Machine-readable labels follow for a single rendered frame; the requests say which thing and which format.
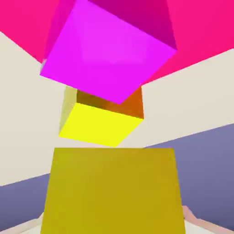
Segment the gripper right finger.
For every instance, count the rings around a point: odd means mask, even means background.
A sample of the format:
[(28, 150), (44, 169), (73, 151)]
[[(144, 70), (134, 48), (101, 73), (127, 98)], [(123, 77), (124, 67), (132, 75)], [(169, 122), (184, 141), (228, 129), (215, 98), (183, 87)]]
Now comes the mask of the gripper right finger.
[(188, 206), (183, 205), (182, 209), (183, 209), (184, 219), (189, 223), (192, 223), (196, 226), (209, 230), (215, 234), (234, 234), (234, 231), (232, 230), (218, 226), (203, 219), (196, 218), (195, 215), (192, 213), (192, 211), (188, 208)]

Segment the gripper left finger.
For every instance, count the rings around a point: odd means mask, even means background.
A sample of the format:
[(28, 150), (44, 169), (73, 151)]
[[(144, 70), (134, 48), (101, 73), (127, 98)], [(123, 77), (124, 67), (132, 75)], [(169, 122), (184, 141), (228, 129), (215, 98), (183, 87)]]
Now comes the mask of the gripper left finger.
[(21, 223), (15, 227), (11, 227), (9, 229), (0, 231), (0, 234), (19, 234), (19, 233), (22, 233), (22, 232), (27, 231), (29, 229), (32, 229), (32, 228), (42, 224), (43, 215), (44, 215), (44, 213), (42, 213), (39, 216), (39, 218), (32, 219), (32, 220), (29, 220), (25, 223)]

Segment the small yellow cube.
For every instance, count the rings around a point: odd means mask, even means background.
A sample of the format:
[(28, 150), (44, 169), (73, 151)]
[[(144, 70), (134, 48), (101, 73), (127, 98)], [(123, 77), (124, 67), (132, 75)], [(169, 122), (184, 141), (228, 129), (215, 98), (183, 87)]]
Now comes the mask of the small yellow cube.
[(144, 119), (142, 89), (122, 104), (67, 86), (64, 90), (59, 137), (118, 146)]
[(174, 150), (56, 148), (41, 234), (186, 234)]

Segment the small magenta cube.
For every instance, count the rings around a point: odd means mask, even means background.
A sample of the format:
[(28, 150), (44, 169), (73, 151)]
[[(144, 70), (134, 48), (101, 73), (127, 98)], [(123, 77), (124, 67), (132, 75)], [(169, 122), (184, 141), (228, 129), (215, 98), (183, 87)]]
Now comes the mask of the small magenta cube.
[(176, 51), (167, 0), (58, 0), (40, 74), (120, 104)]

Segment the large pink box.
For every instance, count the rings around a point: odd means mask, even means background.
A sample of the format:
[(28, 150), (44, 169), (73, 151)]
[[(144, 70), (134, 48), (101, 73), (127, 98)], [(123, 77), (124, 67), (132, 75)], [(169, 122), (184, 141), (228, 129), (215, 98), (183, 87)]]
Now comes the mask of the large pink box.
[[(43, 61), (51, 20), (74, 0), (0, 0), (0, 31)], [(177, 49), (154, 81), (234, 48), (234, 0), (90, 0)]]

